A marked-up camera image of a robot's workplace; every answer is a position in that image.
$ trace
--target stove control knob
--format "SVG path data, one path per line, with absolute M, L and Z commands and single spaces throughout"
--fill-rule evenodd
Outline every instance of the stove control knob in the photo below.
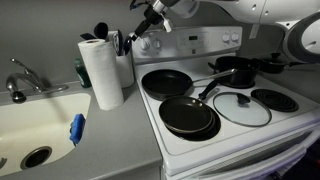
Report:
M 230 42 L 230 35 L 229 34 L 225 34 L 222 36 L 222 41 L 224 43 L 229 43 Z
M 161 41 L 159 39 L 154 40 L 153 43 L 152 43 L 152 46 L 155 49 L 160 49 L 161 48 Z
M 231 35 L 231 41 L 233 41 L 233 42 L 237 42 L 237 41 L 239 41 L 239 34 L 232 34 Z
M 149 49 L 150 44 L 149 44 L 149 42 L 147 42 L 146 40 L 141 39 L 141 40 L 140 40 L 140 47 L 141 47 L 142 50 L 145 51 L 145 50 Z

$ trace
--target white robot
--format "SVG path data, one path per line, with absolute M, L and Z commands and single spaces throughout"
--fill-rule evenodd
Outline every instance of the white robot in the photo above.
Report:
M 151 25 L 161 22 L 170 32 L 172 23 L 165 17 L 166 11 L 189 18 L 198 10 L 199 1 L 221 6 L 240 22 L 281 26 L 286 32 L 283 49 L 287 56 L 320 62 L 320 0 L 155 0 L 130 38 L 135 41 Z

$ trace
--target nonstick pan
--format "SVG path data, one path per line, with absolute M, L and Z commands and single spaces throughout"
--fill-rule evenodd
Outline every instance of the nonstick pan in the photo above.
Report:
M 212 81 L 206 89 L 199 94 L 199 99 L 187 96 L 175 96 L 161 103 L 160 117 L 165 126 L 171 131 L 180 134 L 193 134 L 206 129 L 215 123 L 215 116 L 210 107 L 201 100 L 217 86 L 218 81 Z
M 231 69 L 192 81 L 192 79 L 183 72 L 161 69 L 149 72 L 143 76 L 141 83 L 143 89 L 150 97 L 163 101 L 170 97 L 184 95 L 192 87 L 194 82 L 227 76 L 236 71 L 236 69 Z

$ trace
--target gray wall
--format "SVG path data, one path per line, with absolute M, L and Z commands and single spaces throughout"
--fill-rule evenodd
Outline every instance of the gray wall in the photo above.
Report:
M 17 58 L 52 84 L 77 81 L 73 60 L 80 57 L 80 34 L 93 33 L 98 22 L 110 30 L 133 31 L 143 20 L 145 7 L 129 11 L 131 0 L 1 0 L 0 1 L 0 92 L 5 80 L 22 68 L 10 63 Z M 169 13 L 175 26 L 237 25 L 244 28 L 239 56 L 274 52 L 283 32 L 278 27 L 261 26 L 256 39 L 249 40 L 251 25 L 233 20 L 220 7 L 201 3 L 198 13 L 181 19 Z

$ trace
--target faucet handle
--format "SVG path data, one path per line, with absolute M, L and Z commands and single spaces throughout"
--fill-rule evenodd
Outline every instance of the faucet handle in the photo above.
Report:
M 21 67 L 23 67 L 24 68 L 24 72 L 26 74 L 31 75 L 31 76 L 33 76 L 35 78 L 39 78 L 35 71 L 33 71 L 32 69 L 28 68 L 26 65 L 24 65 L 22 62 L 18 61 L 17 59 L 11 58 L 10 61 L 15 63 L 15 64 L 17 64 L 17 65 L 19 65 L 19 66 L 21 66 Z
M 26 69 L 29 69 L 27 66 L 25 66 L 24 64 L 22 64 L 22 62 L 18 61 L 17 59 L 11 58 L 10 61 L 13 62 L 13 63 L 15 63 L 15 64 L 18 64 L 18 65 L 21 66 L 21 67 L 24 67 L 24 68 L 26 68 Z
M 17 59 L 11 58 L 10 61 L 23 67 L 25 74 L 31 76 L 33 78 L 33 80 L 41 86 L 42 89 L 45 88 L 45 86 L 43 85 L 43 83 L 40 80 L 40 77 L 38 76 L 38 74 L 34 70 L 28 68 L 27 66 L 25 66 L 22 62 L 18 61 Z

